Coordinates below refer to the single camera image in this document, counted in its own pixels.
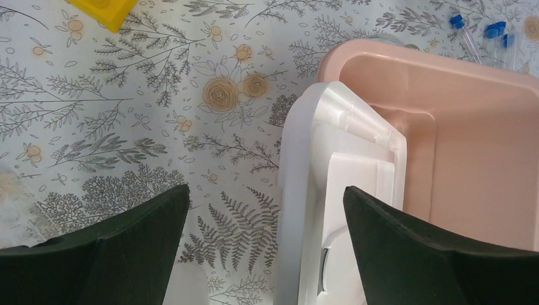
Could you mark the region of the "white plastic bin lid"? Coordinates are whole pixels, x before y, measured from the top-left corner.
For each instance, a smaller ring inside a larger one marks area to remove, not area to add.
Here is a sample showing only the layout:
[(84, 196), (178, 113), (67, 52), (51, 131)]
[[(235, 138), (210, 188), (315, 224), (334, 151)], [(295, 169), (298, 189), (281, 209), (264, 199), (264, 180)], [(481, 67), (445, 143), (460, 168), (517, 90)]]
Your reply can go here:
[(402, 209), (406, 163), (406, 138), (346, 85), (304, 91), (282, 134), (275, 304), (365, 304), (344, 192)]

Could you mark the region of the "blue-capped test tube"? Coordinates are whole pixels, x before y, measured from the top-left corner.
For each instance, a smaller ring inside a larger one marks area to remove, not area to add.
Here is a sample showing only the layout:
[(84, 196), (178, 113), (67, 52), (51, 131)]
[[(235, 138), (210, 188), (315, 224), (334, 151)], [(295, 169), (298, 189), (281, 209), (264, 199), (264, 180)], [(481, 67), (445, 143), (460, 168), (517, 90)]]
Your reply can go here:
[(515, 62), (517, 56), (517, 34), (509, 32), (505, 34), (502, 41), (503, 46), (503, 63), (507, 70), (515, 70)]
[(484, 29), (484, 47), (488, 54), (486, 63), (489, 66), (496, 67), (498, 65), (498, 51), (506, 26), (505, 21), (498, 21), (487, 25)]
[(469, 57), (469, 59), (476, 64), (482, 64), (481, 55), (477, 44), (475, 43), (471, 32), (467, 29), (465, 25), (464, 18), (461, 14), (457, 14), (449, 19), (449, 23), (461, 37), (463, 47)]

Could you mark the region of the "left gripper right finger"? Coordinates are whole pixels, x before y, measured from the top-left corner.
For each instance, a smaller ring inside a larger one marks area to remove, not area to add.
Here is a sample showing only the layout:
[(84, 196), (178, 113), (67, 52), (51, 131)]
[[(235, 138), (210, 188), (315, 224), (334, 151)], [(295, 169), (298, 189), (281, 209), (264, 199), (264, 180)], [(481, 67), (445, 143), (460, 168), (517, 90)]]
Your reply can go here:
[(537, 304), (538, 253), (452, 233), (348, 186), (343, 206), (368, 304)]

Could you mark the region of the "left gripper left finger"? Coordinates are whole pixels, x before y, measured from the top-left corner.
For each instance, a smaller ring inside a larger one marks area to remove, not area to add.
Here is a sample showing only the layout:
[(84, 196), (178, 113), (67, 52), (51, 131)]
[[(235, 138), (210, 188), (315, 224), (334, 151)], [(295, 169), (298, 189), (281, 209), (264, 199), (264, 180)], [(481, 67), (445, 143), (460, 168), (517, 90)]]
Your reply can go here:
[(189, 210), (175, 186), (33, 247), (1, 250), (2, 304), (162, 304)]

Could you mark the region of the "pink plastic bin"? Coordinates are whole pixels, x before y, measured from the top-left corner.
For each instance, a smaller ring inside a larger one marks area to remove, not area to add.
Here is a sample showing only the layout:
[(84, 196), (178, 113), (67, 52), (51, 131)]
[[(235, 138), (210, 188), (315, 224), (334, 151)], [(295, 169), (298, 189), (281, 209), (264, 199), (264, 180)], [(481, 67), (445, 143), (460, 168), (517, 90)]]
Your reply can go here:
[(538, 250), (538, 79), (368, 39), (333, 48), (340, 81), (407, 140), (404, 210), (476, 240)]

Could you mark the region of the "yellow test tube rack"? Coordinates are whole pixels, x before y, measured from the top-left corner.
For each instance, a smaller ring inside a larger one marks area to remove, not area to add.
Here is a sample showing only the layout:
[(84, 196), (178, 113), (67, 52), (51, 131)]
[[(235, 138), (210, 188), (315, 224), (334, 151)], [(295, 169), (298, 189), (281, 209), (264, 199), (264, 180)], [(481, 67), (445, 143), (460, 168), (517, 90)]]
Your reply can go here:
[(68, 3), (116, 33), (137, 4), (137, 0), (69, 0)]

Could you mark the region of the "floral table mat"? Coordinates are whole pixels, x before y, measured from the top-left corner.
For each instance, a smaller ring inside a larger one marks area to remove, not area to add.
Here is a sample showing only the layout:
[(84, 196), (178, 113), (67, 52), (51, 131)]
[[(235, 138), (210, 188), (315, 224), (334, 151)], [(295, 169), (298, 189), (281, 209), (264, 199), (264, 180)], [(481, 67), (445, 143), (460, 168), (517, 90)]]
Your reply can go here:
[(70, 1), (1, 2), (1, 246), (35, 245), (187, 184), (166, 304), (272, 304), (282, 127), (335, 45), (470, 60), (449, 20), (521, 37), (537, 1), (137, 1), (117, 33)]

